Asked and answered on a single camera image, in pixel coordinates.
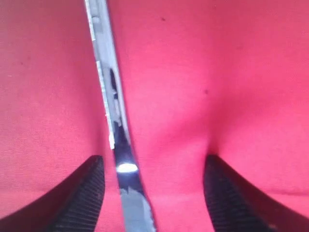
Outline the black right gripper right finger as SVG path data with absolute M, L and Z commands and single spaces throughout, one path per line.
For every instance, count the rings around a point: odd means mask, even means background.
M 204 196 L 216 232 L 307 232 L 309 219 L 272 199 L 217 155 L 208 155 Z

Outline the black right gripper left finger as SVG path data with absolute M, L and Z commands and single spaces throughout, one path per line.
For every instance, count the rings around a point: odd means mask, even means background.
M 105 191 L 101 156 L 89 157 L 45 195 L 2 218 L 2 232 L 93 232 Z

